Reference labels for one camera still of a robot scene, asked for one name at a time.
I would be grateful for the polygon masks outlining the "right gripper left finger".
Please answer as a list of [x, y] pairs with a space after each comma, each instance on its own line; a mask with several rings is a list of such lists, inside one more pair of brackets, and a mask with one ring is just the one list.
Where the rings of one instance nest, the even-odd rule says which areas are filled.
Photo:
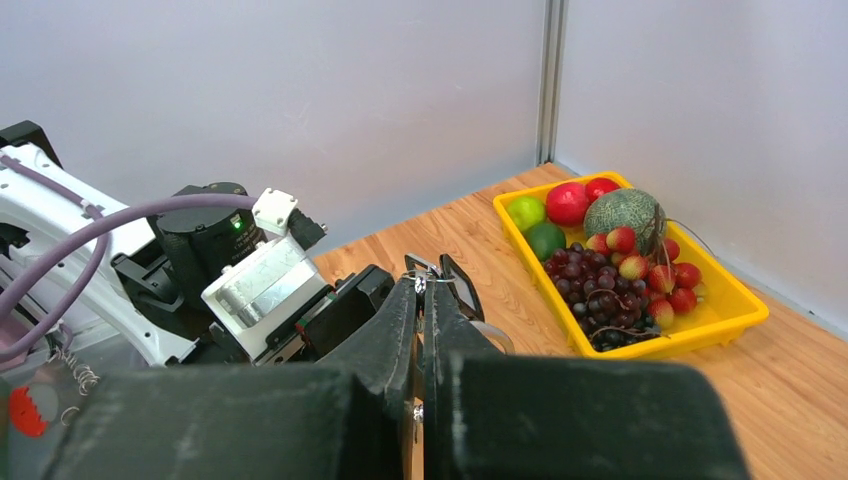
[[315, 363], [147, 368], [105, 376], [46, 479], [406, 479], [416, 293]]

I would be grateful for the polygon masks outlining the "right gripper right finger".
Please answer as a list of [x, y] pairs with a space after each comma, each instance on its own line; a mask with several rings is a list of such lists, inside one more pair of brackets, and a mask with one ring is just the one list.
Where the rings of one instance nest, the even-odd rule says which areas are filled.
[[428, 479], [747, 479], [707, 378], [679, 363], [505, 354], [424, 294]]

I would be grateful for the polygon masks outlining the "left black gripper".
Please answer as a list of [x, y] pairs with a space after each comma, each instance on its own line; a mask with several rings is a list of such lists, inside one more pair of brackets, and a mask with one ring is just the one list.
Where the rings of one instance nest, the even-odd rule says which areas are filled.
[[[448, 253], [439, 256], [441, 278], [469, 320], [485, 321], [471, 277]], [[338, 279], [333, 285], [318, 274], [308, 279], [291, 273], [236, 313], [225, 307], [226, 296], [212, 298], [219, 311], [210, 327], [222, 350], [211, 361], [280, 364], [314, 362], [355, 333], [380, 309], [395, 285], [392, 275], [375, 265]]]

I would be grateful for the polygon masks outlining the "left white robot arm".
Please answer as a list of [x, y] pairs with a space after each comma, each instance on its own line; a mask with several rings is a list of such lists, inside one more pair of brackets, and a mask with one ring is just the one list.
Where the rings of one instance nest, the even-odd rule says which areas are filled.
[[334, 282], [297, 200], [232, 182], [129, 207], [68, 174], [44, 130], [1, 132], [1, 358], [68, 349], [83, 304], [152, 366], [316, 361], [368, 327], [395, 281]]

